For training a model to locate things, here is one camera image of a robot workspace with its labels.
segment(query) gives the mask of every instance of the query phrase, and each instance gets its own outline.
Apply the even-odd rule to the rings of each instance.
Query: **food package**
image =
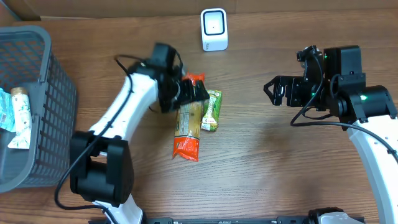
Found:
[[[0,128],[15,132],[14,110],[12,108],[11,94],[0,88]]]
[[[194,75],[188,73],[184,79],[189,78],[195,85],[197,80],[205,82],[205,74]],[[200,122],[203,111],[203,102],[193,102],[182,105],[177,112],[177,122],[174,133],[173,158],[178,154],[191,161],[199,161]]]
[[[17,135],[8,144],[10,149],[29,149],[32,131],[32,115],[29,97],[23,87],[11,89]]]
[[[218,90],[207,90],[207,92],[210,99],[205,103],[205,115],[201,121],[201,128],[207,131],[216,131],[223,95]]]

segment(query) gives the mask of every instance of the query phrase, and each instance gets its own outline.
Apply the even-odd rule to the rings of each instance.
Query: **gray plastic bin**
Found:
[[[9,149],[15,133],[0,130],[0,192],[55,185],[69,166],[78,93],[41,27],[0,28],[0,87],[17,86],[29,92],[30,149]]]

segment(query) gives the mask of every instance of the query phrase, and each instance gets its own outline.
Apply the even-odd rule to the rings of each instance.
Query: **wooden table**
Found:
[[[295,52],[358,44],[367,85],[398,100],[398,10],[282,12],[228,16],[229,46],[201,49],[199,16],[21,22],[44,27],[77,85],[77,130],[87,130],[122,86],[116,54],[148,57],[156,41],[173,45],[206,87],[222,90],[220,127],[201,132],[199,162],[172,159],[175,114],[147,112],[131,146],[132,194],[149,217],[275,218],[338,206],[378,222],[373,193],[347,134],[337,127],[293,128],[298,108],[272,106],[262,86],[303,74]],[[99,210],[66,212],[53,187],[0,195],[0,222],[86,223]],[[68,183],[61,201],[81,205]]]

